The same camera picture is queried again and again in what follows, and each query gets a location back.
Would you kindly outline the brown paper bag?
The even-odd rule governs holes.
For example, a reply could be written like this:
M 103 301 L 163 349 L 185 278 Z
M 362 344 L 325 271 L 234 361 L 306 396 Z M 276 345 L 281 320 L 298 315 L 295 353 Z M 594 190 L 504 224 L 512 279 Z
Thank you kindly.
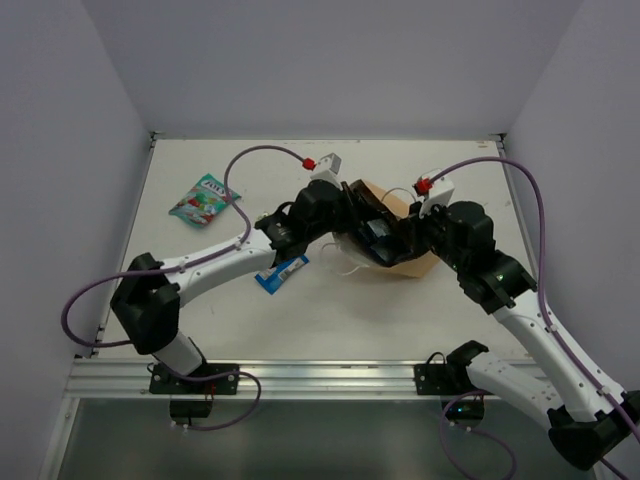
M 357 180 L 351 187 L 361 187 L 374 200 L 386 207 L 396 219 L 409 214 L 410 205 L 417 201 L 416 195 L 404 187 L 384 189 L 369 180 Z M 356 251 L 356 246 L 348 238 L 333 234 L 330 241 L 325 242 L 319 249 L 320 264 L 332 274 L 347 277 L 358 271 L 372 271 L 374 273 L 389 274 L 409 279 L 421 279 L 439 262 L 432 253 L 424 253 L 414 258 L 404 258 L 402 262 L 383 266 Z

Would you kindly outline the blue kettle chips bag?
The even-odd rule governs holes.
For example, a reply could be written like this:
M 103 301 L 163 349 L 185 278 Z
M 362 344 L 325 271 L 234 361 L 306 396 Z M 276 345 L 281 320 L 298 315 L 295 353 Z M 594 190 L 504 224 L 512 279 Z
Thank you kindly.
M 357 229 L 357 238 L 363 251 L 382 267 L 394 266 L 411 253 L 395 224 L 384 218 L 364 221 Z

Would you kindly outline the blue snack packet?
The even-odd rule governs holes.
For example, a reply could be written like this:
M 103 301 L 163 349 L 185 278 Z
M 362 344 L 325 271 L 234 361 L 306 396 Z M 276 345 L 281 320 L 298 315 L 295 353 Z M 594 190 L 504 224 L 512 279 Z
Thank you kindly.
M 306 255 L 301 255 L 275 267 L 258 272 L 254 278 L 268 294 L 274 295 L 291 275 L 306 266 L 308 263 L 308 257 Z

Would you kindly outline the teal snack packet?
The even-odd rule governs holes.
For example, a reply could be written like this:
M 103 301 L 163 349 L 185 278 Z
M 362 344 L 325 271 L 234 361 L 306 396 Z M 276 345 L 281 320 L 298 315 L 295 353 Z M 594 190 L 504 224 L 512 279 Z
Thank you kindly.
M 234 190 L 227 193 L 222 181 L 211 174 L 204 175 L 169 211 L 191 227 L 208 226 L 229 204 L 241 195 Z

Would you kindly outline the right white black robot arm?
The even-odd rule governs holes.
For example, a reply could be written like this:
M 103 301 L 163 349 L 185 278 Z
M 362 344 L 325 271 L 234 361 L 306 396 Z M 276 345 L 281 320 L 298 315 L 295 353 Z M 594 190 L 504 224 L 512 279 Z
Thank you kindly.
M 541 283 L 496 247 L 494 224 L 475 202 L 413 206 L 401 223 L 418 253 L 451 267 L 465 295 L 532 356 L 539 381 L 469 341 L 446 358 L 440 378 L 457 392 L 486 390 L 535 420 L 573 467 L 589 470 L 639 432 L 639 393 L 625 389 L 578 345 L 546 303 Z

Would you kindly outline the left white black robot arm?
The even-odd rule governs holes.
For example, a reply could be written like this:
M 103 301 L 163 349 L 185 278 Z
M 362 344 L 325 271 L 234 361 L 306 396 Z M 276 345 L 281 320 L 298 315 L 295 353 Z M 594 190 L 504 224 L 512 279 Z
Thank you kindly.
M 313 180 L 294 200 L 226 242 L 172 259 L 135 257 L 111 298 L 111 311 L 138 354 L 165 363 L 175 384 L 197 392 L 207 383 L 208 369 L 180 331 L 181 309 L 220 285 L 303 255 L 326 234 L 357 231 L 372 211 L 347 184 Z

